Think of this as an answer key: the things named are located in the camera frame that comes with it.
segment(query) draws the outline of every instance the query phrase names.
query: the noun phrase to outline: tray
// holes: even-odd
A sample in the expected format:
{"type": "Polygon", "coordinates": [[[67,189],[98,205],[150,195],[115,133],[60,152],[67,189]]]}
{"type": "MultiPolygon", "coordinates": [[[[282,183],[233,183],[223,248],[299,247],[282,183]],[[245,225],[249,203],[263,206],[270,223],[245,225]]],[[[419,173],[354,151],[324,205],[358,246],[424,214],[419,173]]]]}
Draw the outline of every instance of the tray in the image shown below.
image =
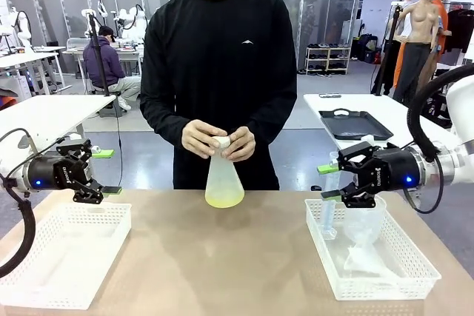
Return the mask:
{"type": "Polygon", "coordinates": [[[338,140],[360,140],[366,135],[373,135],[376,141],[386,141],[393,136],[384,125],[366,111],[335,109],[320,111],[319,114],[324,125],[338,140]]]}
{"type": "Polygon", "coordinates": [[[88,309],[130,231],[130,210],[130,204],[58,205],[36,227],[28,256],[0,279],[0,304],[88,309]]]}
{"type": "Polygon", "coordinates": [[[333,227],[338,231],[337,238],[325,241],[319,222],[322,200],[306,200],[305,204],[306,222],[336,300],[423,300],[441,279],[439,272],[387,211],[373,246],[397,278],[345,270],[348,248],[354,245],[343,230],[345,206],[336,204],[333,227]]]}

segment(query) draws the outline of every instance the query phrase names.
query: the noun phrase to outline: yellow liquid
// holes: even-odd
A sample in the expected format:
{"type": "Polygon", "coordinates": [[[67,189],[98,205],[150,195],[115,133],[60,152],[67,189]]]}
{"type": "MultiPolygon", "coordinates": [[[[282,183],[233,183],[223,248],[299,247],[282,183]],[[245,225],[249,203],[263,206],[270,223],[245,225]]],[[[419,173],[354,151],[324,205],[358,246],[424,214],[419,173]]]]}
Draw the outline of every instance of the yellow liquid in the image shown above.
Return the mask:
{"type": "Polygon", "coordinates": [[[219,191],[219,192],[206,192],[205,198],[206,202],[212,207],[217,207],[218,209],[226,209],[227,207],[232,207],[244,200],[244,192],[236,191],[219,191]]]}

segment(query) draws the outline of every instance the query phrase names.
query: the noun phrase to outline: person in purple jacket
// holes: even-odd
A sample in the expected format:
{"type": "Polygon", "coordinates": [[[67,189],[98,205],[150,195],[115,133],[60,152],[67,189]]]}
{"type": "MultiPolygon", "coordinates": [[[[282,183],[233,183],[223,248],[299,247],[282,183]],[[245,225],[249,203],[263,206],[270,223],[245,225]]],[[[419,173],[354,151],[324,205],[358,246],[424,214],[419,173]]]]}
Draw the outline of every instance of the person in purple jacket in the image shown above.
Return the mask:
{"type": "MultiPolygon", "coordinates": [[[[105,80],[107,81],[109,91],[121,92],[121,95],[118,97],[118,104],[122,109],[130,110],[131,106],[127,103],[127,100],[135,101],[137,99],[140,93],[141,77],[125,76],[120,65],[119,55],[110,46],[110,42],[115,42],[113,30],[110,27],[100,26],[98,38],[101,47],[102,61],[104,63],[105,80]]],[[[84,48],[82,56],[92,85],[99,89],[104,89],[99,75],[96,52],[92,43],[89,43],[84,48]]]]}

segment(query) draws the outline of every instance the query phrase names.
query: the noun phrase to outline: white basket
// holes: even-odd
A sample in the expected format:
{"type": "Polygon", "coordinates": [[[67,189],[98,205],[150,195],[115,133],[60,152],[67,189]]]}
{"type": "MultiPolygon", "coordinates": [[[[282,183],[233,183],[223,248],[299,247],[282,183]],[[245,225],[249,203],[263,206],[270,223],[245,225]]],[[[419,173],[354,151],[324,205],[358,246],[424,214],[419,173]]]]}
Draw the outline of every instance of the white basket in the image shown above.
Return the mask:
{"type": "Polygon", "coordinates": [[[340,267],[339,269],[336,267],[336,264],[340,264],[338,260],[340,258],[331,254],[328,244],[331,245],[335,243],[334,241],[345,238],[341,226],[346,208],[343,204],[336,205],[334,227],[339,229],[338,236],[334,241],[325,241],[319,226],[322,200],[306,200],[305,203],[307,225],[336,300],[423,300],[428,296],[435,282],[441,279],[439,272],[389,212],[385,212],[381,234],[375,243],[379,250],[380,248],[384,250],[383,255],[391,260],[390,270],[395,269],[399,278],[361,277],[357,275],[358,273],[341,275],[340,267]]]}
{"type": "Polygon", "coordinates": [[[0,304],[88,309],[130,231],[130,209],[110,203],[57,206],[36,227],[28,256],[0,279],[0,304]]]}

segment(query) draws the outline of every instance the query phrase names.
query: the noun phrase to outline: man in black shirt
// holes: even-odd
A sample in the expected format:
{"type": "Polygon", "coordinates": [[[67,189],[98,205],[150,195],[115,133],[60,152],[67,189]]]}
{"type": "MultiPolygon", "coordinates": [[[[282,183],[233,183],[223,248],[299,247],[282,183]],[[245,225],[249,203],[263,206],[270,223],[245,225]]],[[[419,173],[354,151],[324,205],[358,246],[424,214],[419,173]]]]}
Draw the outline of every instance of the man in black shirt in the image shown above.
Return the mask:
{"type": "Polygon", "coordinates": [[[282,0],[170,0],[151,18],[140,108],[175,147],[175,189],[205,189],[215,135],[230,135],[223,156],[244,189],[279,189],[268,146],[295,101],[282,0]]]}

